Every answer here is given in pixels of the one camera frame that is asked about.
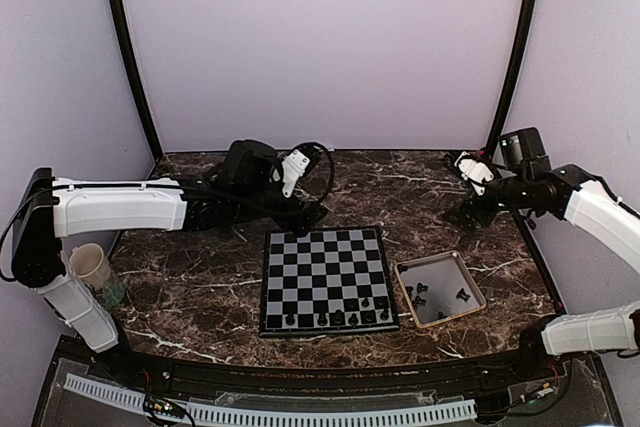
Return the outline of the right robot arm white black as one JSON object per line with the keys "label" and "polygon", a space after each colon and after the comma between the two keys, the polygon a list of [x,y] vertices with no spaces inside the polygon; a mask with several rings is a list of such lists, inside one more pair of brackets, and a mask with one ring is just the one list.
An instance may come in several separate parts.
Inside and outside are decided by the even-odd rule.
{"label": "right robot arm white black", "polygon": [[[485,151],[448,153],[444,164],[469,191],[450,213],[462,228],[488,227],[500,212],[526,223],[551,214],[594,237],[639,268],[639,214],[616,196],[606,181],[574,164],[554,168],[537,128],[498,139],[502,164]],[[639,304],[586,314],[554,314],[519,335],[510,371],[521,381],[534,379],[554,357],[579,352],[639,352]]]}

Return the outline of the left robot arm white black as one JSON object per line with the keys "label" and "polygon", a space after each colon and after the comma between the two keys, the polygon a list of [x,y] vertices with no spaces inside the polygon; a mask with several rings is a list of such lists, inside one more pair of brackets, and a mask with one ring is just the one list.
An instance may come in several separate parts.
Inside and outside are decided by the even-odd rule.
{"label": "left robot arm white black", "polygon": [[1,237],[12,241],[11,273],[40,294],[120,383],[141,374],[140,359],[126,347],[111,315],[71,270],[63,239],[79,234],[161,230],[202,232],[268,218],[305,235],[327,210],[321,199],[299,199],[294,190],[329,150],[304,142],[281,154],[256,140],[234,141],[224,160],[196,175],[147,181],[76,181],[37,169]]}

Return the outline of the black grey chess board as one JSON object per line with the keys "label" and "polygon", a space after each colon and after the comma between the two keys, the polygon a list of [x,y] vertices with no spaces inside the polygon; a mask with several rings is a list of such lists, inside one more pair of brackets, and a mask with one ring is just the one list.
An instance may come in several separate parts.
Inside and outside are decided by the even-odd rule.
{"label": "black grey chess board", "polygon": [[[390,316],[379,319],[377,297],[387,297]],[[373,306],[361,307],[369,297]],[[359,309],[346,311],[346,299],[357,298]],[[333,326],[331,315],[341,310],[343,326]],[[363,324],[361,313],[374,311],[376,322]],[[325,312],[328,324],[318,325]],[[287,314],[295,315],[294,326],[286,326]],[[359,323],[348,319],[357,313]],[[319,335],[360,335],[396,332],[400,329],[382,230],[378,226],[323,228],[302,237],[290,232],[265,235],[260,301],[259,335],[263,338],[302,338]]]}

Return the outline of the small green circuit board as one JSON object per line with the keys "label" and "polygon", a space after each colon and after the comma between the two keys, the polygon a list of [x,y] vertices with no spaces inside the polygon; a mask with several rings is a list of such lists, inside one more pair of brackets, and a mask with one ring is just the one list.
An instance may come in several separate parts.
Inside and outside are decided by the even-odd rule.
{"label": "small green circuit board", "polygon": [[185,416],[184,408],[174,401],[147,395],[144,397],[142,409],[145,413],[152,416],[164,415],[173,418],[182,418]]}

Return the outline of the wooden tray with dark base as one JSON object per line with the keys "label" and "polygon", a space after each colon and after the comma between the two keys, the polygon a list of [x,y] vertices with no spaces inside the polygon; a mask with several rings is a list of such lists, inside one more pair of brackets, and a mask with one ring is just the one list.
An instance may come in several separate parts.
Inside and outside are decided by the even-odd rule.
{"label": "wooden tray with dark base", "polygon": [[[400,272],[398,263],[395,273],[408,303],[409,310],[417,328],[426,329],[444,322],[480,312],[487,306],[487,301],[474,281],[461,254],[448,251],[433,256],[403,262],[408,270]],[[423,283],[429,286],[427,304],[414,309],[411,306],[405,287]],[[464,288],[470,295],[468,302],[456,298],[457,292]],[[437,319],[437,312],[447,315],[444,320]]]}

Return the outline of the beige paper cup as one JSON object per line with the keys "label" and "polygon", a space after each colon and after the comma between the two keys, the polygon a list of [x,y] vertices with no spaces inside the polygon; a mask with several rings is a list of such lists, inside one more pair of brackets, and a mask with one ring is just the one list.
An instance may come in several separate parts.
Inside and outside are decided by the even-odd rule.
{"label": "beige paper cup", "polygon": [[99,244],[87,243],[74,248],[70,265],[76,276],[96,294],[102,306],[110,308],[123,301],[124,284]]}

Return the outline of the black front rail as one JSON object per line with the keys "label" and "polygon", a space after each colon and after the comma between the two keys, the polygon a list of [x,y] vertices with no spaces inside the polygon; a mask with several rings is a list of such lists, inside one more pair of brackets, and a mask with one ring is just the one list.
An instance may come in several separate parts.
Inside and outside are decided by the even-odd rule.
{"label": "black front rail", "polygon": [[208,390],[249,393],[372,394],[434,387],[447,393],[492,392],[519,382],[506,366],[474,360],[364,369],[286,369],[222,365],[135,352],[155,387],[171,393]]}

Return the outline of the left black frame post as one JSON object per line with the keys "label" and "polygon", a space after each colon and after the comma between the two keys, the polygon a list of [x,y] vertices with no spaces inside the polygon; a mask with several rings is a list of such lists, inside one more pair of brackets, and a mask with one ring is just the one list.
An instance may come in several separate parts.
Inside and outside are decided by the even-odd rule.
{"label": "left black frame post", "polygon": [[155,162],[158,162],[164,156],[164,152],[144,90],[127,21],[124,0],[108,0],[108,2],[120,56],[134,101],[136,113],[152,158]]}

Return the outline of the black frame post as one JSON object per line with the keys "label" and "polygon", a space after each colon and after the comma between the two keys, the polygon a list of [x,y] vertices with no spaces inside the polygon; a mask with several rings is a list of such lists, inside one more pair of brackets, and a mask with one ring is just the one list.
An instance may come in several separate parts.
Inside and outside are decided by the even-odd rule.
{"label": "black frame post", "polygon": [[164,152],[144,90],[127,21],[124,0],[108,0],[108,2],[120,56],[134,101],[136,113],[152,158],[155,162],[158,162],[164,156]]}
{"label": "black frame post", "polygon": [[510,112],[529,39],[536,0],[521,0],[511,53],[484,152],[492,157]]}

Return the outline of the right black frame post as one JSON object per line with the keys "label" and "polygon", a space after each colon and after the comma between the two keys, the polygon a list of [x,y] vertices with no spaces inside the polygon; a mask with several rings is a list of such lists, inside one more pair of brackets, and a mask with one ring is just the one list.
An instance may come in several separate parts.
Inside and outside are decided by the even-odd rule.
{"label": "right black frame post", "polygon": [[536,0],[521,0],[511,53],[484,152],[492,157],[510,112],[529,39]]}

